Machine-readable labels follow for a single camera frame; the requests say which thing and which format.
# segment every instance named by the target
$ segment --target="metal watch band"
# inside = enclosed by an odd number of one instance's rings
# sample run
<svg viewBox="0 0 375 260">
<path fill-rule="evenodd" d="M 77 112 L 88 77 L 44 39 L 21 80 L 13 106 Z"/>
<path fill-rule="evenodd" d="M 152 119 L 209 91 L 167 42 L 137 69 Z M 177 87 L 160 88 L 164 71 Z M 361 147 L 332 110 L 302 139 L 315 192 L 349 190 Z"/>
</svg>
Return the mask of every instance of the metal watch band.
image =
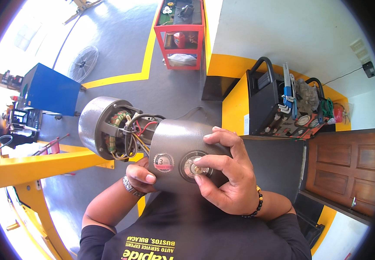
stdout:
<svg viewBox="0 0 375 260">
<path fill-rule="evenodd" d="M 129 193 L 131 193 L 132 195 L 135 195 L 139 198 L 141 198 L 142 196 L 145 196 L 147 193 L 144 193 L 144 192 L 141 192 L 141 191 L 138 191 L 136 190 L 130 183 L 129 183 L 129 180 L 128 180 L 128 177 L 125 175 L 123 178 L 122 178 L 122 182 L 124 183 L 124 186 L 125 188 L 127 189 L 127 191 L 129 191 Z"/>
</svg>

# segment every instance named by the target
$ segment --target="wooden door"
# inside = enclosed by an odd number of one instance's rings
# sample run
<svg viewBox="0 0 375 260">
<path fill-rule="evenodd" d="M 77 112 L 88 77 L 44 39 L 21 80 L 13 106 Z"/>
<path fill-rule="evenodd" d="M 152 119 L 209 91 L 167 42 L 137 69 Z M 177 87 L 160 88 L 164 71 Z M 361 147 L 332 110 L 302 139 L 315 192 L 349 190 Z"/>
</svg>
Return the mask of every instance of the wooden door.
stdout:
<svg viewBox="0 0 375 260">
<path fill-rule="evenodd" d="M 375 132 L 318 133 L 309 140 L 306 190 L 372 216 L 375 211 Z"/>
</svg>

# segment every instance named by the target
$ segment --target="beaded bracelet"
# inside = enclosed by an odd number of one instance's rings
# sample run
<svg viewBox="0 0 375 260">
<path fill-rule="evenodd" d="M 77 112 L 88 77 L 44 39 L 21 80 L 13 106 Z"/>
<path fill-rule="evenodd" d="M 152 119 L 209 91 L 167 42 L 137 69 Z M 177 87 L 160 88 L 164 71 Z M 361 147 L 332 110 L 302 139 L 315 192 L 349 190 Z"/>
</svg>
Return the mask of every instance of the beaded bracelet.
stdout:
<svg viewBox="0 0 375 260">
<path fill-rule="evenodd" d="M 257 192 L 258 192 L 258 197 L 259 197 L 259 203 L 258 203 L 258 207 L 257 207 L 257 210 L 255 210 L 251 215 L 242 215 L 243 218 L 252 218 L 254 216 L 257 215 L 258 211 L 261 209 L 261 206 L 263 206 L 263 195 L 260 193 L 261 189 L 260 187 L 258 187 L 257 185 Z"/>
</svg>

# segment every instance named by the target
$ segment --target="wall switch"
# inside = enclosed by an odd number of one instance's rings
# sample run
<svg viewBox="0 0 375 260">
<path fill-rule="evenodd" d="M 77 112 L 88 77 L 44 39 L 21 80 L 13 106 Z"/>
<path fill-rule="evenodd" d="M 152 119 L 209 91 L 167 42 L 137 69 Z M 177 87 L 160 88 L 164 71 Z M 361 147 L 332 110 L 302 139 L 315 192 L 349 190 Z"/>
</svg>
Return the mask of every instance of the wall switch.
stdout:
<svg viewBox="0 0 375 260">
<path fill-rule="evenodd" d="M 355 54 L 357 55 L 358 59 L 361 60 L 362 57 L 368 55 L 368 51 L 367 51 L 367 49 L 362 49 L 362 50 L 356 52 Z"/>
<path fill-rule="evenodd" d="M 358 39 L 356 40 L 355 42 L 353 42 L 351 45 L 350 45 L 351 49 L 354 51 L 354 52 L 357 52 L 359 49 L 361 49 L 362 47 L 364 47 L 364 42 L 361 40 L 361 39 Z"/>
</svg>

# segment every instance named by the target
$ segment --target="blue cabinet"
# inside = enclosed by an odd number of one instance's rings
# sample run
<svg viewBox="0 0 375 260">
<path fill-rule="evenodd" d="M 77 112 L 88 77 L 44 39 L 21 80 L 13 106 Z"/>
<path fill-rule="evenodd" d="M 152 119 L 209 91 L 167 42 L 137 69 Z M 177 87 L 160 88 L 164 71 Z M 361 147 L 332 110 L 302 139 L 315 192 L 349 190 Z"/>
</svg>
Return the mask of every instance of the blue cabinet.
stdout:
<svg viewBox="0 0 375 260">
<path fill-rule="evenodd" d="M 59 72 L 38 63 L 25 76 L 21 84 L 20 107 L 74 116 L 81 84 Z"/>
</svg>

